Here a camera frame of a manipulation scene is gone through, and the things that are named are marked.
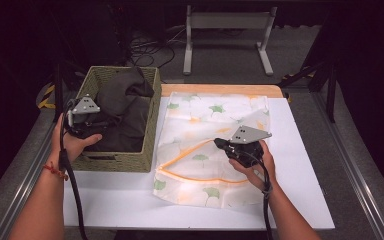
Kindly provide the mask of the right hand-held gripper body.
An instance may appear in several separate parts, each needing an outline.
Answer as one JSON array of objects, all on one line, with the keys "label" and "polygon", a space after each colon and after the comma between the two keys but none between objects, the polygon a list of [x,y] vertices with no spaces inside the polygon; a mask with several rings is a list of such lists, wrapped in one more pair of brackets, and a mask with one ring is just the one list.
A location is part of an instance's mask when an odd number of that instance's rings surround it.
[{"label": "right hand-held gripper body", "polygon": [[226,154],[229,158],[237,160],[243,167],[252,167],[264,154],[260,141],[271,136],[270,132],[242,125],[227,141]]}]

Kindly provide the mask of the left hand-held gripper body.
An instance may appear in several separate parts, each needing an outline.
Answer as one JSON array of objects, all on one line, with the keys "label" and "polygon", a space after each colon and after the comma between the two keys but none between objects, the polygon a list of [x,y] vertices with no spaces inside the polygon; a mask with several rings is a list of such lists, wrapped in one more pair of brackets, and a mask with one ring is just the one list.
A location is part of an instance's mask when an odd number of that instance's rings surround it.
[{"label": "left hand-held gripper body", "polygon": [[100,111],[101,108],[88,94],[81,98],[71,99],[67,104],[64,127],[75,137],[89,137],[98,127],[96,117]]}]

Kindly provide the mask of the dark grey clothing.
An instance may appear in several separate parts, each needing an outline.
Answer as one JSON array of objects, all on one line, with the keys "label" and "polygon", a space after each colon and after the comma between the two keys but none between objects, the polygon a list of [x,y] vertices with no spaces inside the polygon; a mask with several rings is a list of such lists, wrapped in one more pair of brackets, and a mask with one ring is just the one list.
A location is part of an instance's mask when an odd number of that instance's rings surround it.
[{"label": "dark grey clothing", "polygon": [[[119,72],[105,83],[95,98],[101,111],[96,117],[98,127],[93,131],[103,138],[89,150],[140,152],[153,95],[154,90],[140,68]],[[104,121],[114,125],[103,129],[99,125]]]}]

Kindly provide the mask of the leaf-print mesh laundry bag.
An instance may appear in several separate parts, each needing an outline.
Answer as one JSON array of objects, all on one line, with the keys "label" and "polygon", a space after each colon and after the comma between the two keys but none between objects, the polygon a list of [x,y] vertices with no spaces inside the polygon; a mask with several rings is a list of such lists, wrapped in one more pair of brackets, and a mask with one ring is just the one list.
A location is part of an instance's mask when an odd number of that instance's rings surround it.
[{"label": "leaf-print mesh laundry bag", "polygon": [[214,143],[216,138],[230,140],[241,126],[270,130],[265,96],[173,92],[157,148],[154,195],[199,207],[261,203],[261,191]]}]

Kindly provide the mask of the green woven basket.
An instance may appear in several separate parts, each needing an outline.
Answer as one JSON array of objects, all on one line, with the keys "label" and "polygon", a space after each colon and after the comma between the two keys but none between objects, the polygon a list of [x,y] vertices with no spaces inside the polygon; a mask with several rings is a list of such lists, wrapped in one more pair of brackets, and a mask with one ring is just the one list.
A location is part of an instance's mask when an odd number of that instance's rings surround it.
[{"label": "green woven basket", "polygon": [[[98,91],[105,83],[117,73],[131,68],[140,67],[92,66],[77,97],[81,98],[88,94],[95,102]],[[154,90],[154,95],[150,101],[142,150],[140,152],[90,151],[89,148],[92,147],[90,146],[73,163],[75,170],[105,172],[148,172],[151,170],[161,99],[161,81],[157,68],[143,67],[140,69]]]}]

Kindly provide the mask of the person's left hand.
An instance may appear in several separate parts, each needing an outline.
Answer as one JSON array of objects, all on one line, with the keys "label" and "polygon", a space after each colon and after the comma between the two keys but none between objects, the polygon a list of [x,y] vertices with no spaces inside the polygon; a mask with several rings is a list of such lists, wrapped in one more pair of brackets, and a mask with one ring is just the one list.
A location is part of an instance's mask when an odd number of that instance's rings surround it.
[{"label": "person's left hand", "polygon": [[51,138],[51,151],[48,161],[52,161],[54,164],[58,163],[61,149],[67,151],[68,159],[73,162],[86,147],[96,144],[103,138],[101,134],[93,134],[85,139],[76,138],[70,134],[66,134],[63,136],[63,146],[60,146],[60,133],[62,127],[63,114],[59,116]]}]

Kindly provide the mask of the person's right hand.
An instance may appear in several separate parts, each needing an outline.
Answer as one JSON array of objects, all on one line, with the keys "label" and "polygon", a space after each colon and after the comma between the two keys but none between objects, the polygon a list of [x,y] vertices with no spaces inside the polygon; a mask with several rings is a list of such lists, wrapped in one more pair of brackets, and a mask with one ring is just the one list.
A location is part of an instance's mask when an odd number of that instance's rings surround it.
[{"label": "person's right hand", "polygon": [[245,168],[235,159],[230,159],[229,163],[236,171],[244,174],[247,177],[248,181],[253,184],[256,188],[258,188],[259,190],[264,190],[265,181],[261,179],[260,176],[267,177],[272,187],[275,187],[275,185],[277,184],[277,180],[275,175],[275,163],[273,155],[271,154],[264,140],[260,140],[259,143],[263,149],[263,166],[257,164],[253,167]]}]

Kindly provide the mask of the black and yellow tape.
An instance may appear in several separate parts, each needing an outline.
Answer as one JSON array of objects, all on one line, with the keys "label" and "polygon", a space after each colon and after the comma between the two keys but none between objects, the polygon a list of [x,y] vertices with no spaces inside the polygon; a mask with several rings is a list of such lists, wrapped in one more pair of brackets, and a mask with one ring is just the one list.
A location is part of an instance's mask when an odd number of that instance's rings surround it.
[{"label": "black and yellow tape", "polygon": [[55,109],[56,105],[54,102],[52,102],[51,97],[53,96],[53,93],[55,91],[55,85],[52,83],[49,83],[46,85],[42,91],[38,94],[37,99],[37,107],[39,109],[47,108],[47,109]]},{"label": "black and yellow tape", "polygon": [[287,74],[287,75],[284,75],[281,79],[282,82],[286,81],[286,80],[289,80],[291,78],[302,78],[308,74],[310,74],[311,72],[313,72],[313,68],[312,67],[305,67],[304,69],[302,69],[301,71],[299,71],[298,73],[295,73],[295,74]]}]

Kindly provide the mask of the white board sheet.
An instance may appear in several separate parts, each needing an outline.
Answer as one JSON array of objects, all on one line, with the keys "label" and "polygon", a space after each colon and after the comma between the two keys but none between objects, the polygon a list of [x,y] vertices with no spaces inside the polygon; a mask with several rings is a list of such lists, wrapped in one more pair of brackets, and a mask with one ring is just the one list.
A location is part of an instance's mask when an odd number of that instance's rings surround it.
[{"label": "white board sheet", "polygon": [[[276,178],[315,229],[335,227],[322,188],[284,98],[269,100]],[[233,208],[175,205],[153,195],[154,173],[77,171],[87,227],[151,230],[262,230],[259,204]]]}]

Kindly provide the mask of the black stand legs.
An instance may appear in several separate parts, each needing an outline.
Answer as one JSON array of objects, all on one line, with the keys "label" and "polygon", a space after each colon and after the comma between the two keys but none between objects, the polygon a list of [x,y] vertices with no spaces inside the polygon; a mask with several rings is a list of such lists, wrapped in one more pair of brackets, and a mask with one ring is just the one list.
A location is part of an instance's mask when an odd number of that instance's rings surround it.
[{"label": "black stand legs", "polygon": [[280,88],[284,88],[297,82],[300,79],[306,78],[311,75],[310,82],[307,85],[307,88],[310,92],[320,92],[324,86],[327,86],[325,109],[328,119],[332,123],[334,123],[334,105],[337,83],[335,64],[333,62],[319,62],[309,67],[312,67],[314,70],[310,74],[299,79],[291,78],[284,82],[280,81],[279,83],[277,83],[277,86]]}]

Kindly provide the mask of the grey metal stand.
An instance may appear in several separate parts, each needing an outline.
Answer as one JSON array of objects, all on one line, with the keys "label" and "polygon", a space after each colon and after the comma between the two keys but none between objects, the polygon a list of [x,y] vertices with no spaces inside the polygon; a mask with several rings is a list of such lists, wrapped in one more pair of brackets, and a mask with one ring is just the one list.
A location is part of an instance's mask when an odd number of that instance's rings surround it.
[{"label": "grey metal stand", "polygon": [[261,63],[268,76],[274,74],[269,57],[267,55],[267,44],[276,18],[277,8],[272,7],[265,12],[194,12],[190,5],[186,11],[186,47],[183,64],[183,74],[192,73],[193,56],[193,29],[253,29],[262,30],[264,35],[256,48]]}]

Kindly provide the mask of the black upright post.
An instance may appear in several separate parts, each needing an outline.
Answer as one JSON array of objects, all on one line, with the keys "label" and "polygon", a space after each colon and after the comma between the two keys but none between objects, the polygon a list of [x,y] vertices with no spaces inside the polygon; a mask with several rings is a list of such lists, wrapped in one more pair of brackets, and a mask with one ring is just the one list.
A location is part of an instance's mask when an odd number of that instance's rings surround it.
[{"label": "black upright post", "polygon": [[54,121],[57,122],[63,111],[63,82],[60,75],[60,65],[56,64],[54,69],[54,85],[55,85],[55,116]]}]

